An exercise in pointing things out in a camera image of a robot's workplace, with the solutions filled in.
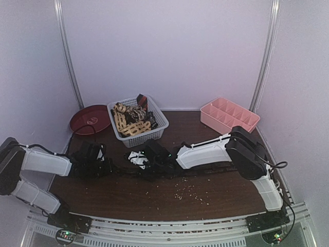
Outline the dark brown red patterned tie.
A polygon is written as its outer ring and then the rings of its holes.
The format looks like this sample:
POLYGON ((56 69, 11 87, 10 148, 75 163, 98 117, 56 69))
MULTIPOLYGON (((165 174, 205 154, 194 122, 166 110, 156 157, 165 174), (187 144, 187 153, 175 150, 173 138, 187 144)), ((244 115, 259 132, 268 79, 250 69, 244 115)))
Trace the dark brown red patterned tie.
POLYGON ((232 163, 213 163, 208 165, 199 165, 190 169, 182 169, 176 167, 175 169, 160 168, 160 167, 148 167, 146 169, 133 168, 133 167, 115 167, 113 174, 117 174, 126 178, 140 178, 147 181, 154 181, 157 179, 173 179, 206 176, 215 173, 237 171, 236 167, 232 163))

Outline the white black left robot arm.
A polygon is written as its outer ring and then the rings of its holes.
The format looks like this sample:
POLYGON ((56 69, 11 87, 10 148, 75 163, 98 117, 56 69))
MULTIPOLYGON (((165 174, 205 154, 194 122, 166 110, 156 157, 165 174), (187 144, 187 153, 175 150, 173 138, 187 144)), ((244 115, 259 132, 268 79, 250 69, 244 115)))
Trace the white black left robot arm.
POLYGON ((84 142, 75 153, 52 152, 42 145, 23 145, 13 137, 1 144, 1 195, 15 196, 38 207, 53 218, 62 228, 70 228, 74 217, 63 209, 63 203, 53 194, 40 189, 21 176, 22 171, 34 171, 60 177, 93 179, 109 175, 112 161, 105 157, 103 144, 84 142))

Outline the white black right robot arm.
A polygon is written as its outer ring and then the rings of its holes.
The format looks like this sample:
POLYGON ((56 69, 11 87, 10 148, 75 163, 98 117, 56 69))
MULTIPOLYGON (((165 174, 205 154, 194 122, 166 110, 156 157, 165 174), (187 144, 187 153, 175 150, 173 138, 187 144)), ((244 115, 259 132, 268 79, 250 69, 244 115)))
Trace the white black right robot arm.
POLYGON ((135 157, 130 157, 130 161, 143 169, 169 168, 175 171, 231 162, 241 177, 254 184, 263 199, 268 211, 263 219, 266 226, 274 227, 283 219, 282 192, 272 173, 274 169, 285 168, 288 163, 270 163, 266 159, 265 148, 241 126, 235 126, 230 133, 212 140, 198 144, 182 143, 172 152, 149 140, 135 157))

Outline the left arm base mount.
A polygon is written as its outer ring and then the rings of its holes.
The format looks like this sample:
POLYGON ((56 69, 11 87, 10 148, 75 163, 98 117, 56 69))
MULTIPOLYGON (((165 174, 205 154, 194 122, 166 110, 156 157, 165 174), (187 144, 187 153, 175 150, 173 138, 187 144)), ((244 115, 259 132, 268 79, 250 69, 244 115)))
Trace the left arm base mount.
POLYGON ((72 244, 81 234, 88 234, 92 224, 91 217, 73 214, 62 206, 54 214, 46 211, 43 214, 47 216, 47 224, 59 228, 55 240, 62 246, 72 244))

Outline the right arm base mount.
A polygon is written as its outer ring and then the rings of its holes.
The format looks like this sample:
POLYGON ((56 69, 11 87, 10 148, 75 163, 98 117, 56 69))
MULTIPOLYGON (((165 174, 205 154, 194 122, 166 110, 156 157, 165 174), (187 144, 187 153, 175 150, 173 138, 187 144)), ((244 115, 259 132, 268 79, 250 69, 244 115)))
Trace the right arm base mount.
POLYGON ((261 232, 261 237, 266 243, 275 245, 286 237, 288 230, 284 231, 283 227, 287 228, 290 217, 283 206, 279 211, 266 211, 248 216, 245 220, 250 233, 261 232))

